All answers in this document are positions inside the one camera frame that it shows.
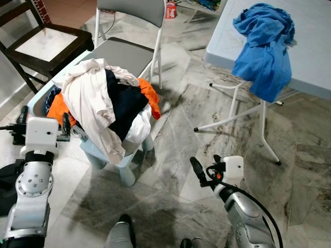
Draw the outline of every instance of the marble floor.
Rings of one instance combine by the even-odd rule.
[[[107,30],[113,15],[101,15]],[[176,19],[166,20],[161,51],[163,89],[157,87],[157,74],[152,80],[162,117],[152,121],[155,149],[146,154],[138,151],[132,161],[137,177],[134,186],[123,188],[112,165],[91,168],[77,138],[59,143],[45,247],[103,247],[123,213],[132,216],[141,248],[179,247],[181,239],[196,236],[219,248],[236,247],[223,203],[210,189],[200,188],[189,163],[195,156],[207,167],[214,154],[244,157],[241,187],[274,216],[284,247],[330,247],[330,101],[297,94],[284,100],[284,106],[268,108],[265,137],[282,166],[275,165],[261,145],[257,113],[223,127],[193,132],[194,127],[226,118],[230,109],[232,92],[210,89],[209,83],[241,82],[230,71],[202,60],[217,21],[216,16],[185,8],[178,10]],[[82,29],[93,34],[94,23],[92,18]],[[142,20],[117,13],[107,36],[152,47],[155,31]],[[259,102],[249,93],[249,85],[238,94],[237,113]],[[0,125],[13,122],[20,106],[31,97]],[[0,135],[3,167],[19,157],[19,147],[11,145],[8,133]]]

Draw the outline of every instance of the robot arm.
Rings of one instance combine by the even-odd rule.
[[[17,203],[11,208],[3,233],[2,247],[43,247],[47,233],[54,178],[52,165],[56,148],[58,122],[30,117],[27,123],[24,171],[16,180]]]
[[[199,178],[200,186],[211,187],[216,198],[222,199],[228,212],[228,218],[236,236],[236,242],[240,248],[274,248],[275,243],[264,217],[267,210],[262,209],[248,193],[237,187],[244,175],[244,161],[240,156],[226,157],[221,162],[219,156],[214,156],[215,164],[206,169],[212,181],[207,181],[203,168],[194,157],[190,159],[194,172]]]

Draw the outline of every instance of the white wall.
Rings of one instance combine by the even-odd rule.
[[[0,8],[0,15],[17,6],[20,0],[13,0]],[[37,26],[31,13],[25,13],[5,24],[0,28],[0,40],[5,46],[9,46],[22,35]],[[20,92],[25,84],[22,77],[18,74],[13,65],[8,61],[5,55],[0,52],[0,119],[6,115],[12,106],[15,106],[20,99],[24,99],[28,90]],[[20,97],[13,100],[14,92],[18,91]]]

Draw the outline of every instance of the blue towel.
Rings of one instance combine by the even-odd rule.
[[[282,9],[255,4],[233,20],[247,42],[234,64],[232,74],[253,81],[250,91],[274,102],[292,77],[286,44],[292,44],[294,22]]]

